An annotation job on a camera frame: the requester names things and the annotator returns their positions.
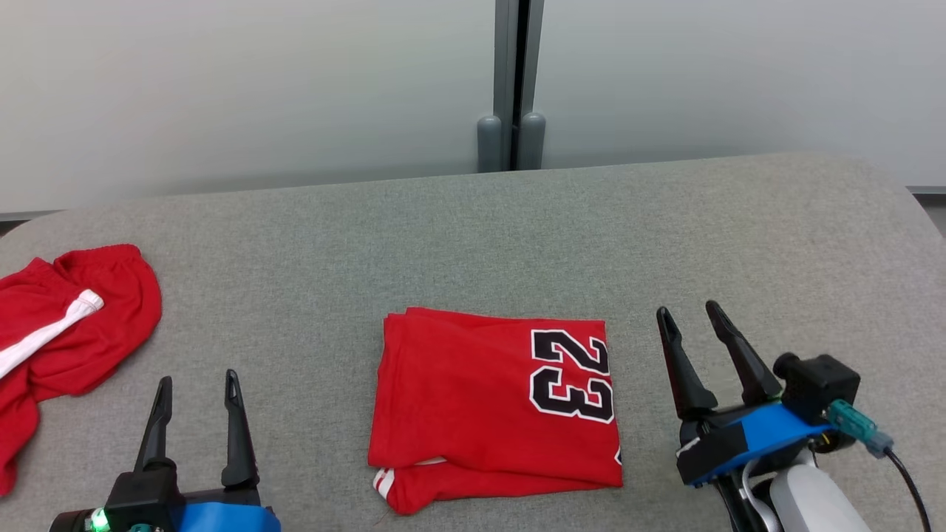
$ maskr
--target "black number with white outline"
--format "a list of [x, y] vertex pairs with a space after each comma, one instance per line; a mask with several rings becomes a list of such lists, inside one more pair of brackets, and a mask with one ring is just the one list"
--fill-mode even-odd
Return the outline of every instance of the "black number with white outline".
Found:
[[[607, 347], [597, 338], [591, 338], [592, 357], [581, 343], [564, 330], [534, 330], [533, 358], [562, 364], [562, 351], [580, 367], [591, 373], [607, 376]], [[588, 378], [586, 389], [566, 386], [565, 396], [552, 391], [562, 385], [562, 368], [543, 365], [530, 377], [530, 400], [539, 412], [565, 417], [580, 417], [601, 423], [614, 419], [611, 384], [604, 379]]]

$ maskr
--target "red fabric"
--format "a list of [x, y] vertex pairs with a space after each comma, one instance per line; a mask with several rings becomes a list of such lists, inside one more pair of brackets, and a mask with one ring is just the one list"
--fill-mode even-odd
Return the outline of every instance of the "red fabric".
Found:
[[95, 389], [161, 319], [157, 278], [130, 244], [70, 252], [52, 264], [37, 258], [0, 279], [0, 346], [18, 342], [49, 313], [61, 317], [64, 302], [86, 289], [105, 306], [0, 380], [0, 496], [12, 491], [16, 453], [36, 432], [37, 403]]
[[[544, 367], [561, 370], [560, 384], [552, 387], [558, 397], [573, 386], [601, 403], [589, 393], [589, 379], [610, 387], [606, 351], [603, 375], [577, 364], [561, 346], [554, 347], [560, 362], [534, 357], [534, 331], [558, 330], [592, 358], [592, 339], [600, 347], [606, 342], [602, 321], [428, 309], [388, 316], [368, 463], [394, 470], [386, 497], [394, 511], [411, 514], [434, 500], [622, 486], [610, 400], [608, 420], [543, 412], [531, 400], [533, 377]], [[416, 465], [438, 457], [446, 462]]]

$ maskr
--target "gray table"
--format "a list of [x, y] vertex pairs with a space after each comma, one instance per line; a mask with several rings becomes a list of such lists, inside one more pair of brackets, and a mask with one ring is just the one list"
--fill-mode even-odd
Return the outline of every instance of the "gray table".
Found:
[[[42, 404], [0, 501], [4, 530], [45, 531], [59, 511], [101, 504], [166, 374], [181, 488], [211, 488], [233, 367], [262, 496], [286, 530], [724, 531], [717, 494], [685, 488], [674, 468], [654, 318], [672, 309], [696, 370], [735, 402], [709, 298], [769, 363], [830, 352], [859, 371], [858, 405], [897, 439], [946, 528], [946, 248], [907, 191], [861, 163], [769, 155], [135, 201], [15, 229], [0, 275], [121, 241], [157, 273], [164, 319], [94, 393]], [[381, 319], [409, 305], [607, 320], [625, 488], [389, 515], [365, 455]], [[892, 465], [862, 449], [822, 465], [874, 530], [920, 529]]]

